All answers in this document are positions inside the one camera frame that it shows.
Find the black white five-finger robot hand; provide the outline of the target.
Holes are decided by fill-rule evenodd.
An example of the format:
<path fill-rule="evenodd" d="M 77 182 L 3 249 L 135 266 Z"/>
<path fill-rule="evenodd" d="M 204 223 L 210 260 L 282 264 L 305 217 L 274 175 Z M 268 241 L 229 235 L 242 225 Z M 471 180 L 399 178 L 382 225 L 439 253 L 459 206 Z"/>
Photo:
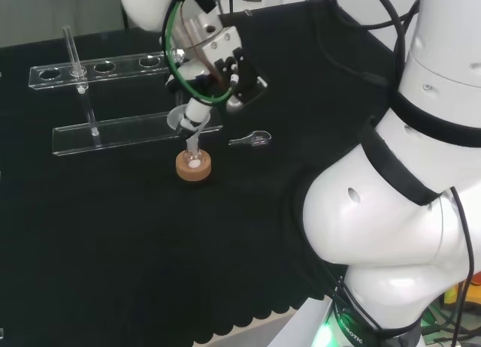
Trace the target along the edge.
<path fill-rule="evenodd" d="M 198 131 L 211 109 L 219 104 L 212 99 L 220 99 L 227 90 L 222 83 L 219 86 L 219 75 L 197 59 L 178 65 L 171 57 L 166 59 L 166 65 L 169 75 L 165 87 L 171 94 L 179 94 L 186 99 L 185 109 L 177 117 L 174 130 L 179 136 L 189 138 Z"/>

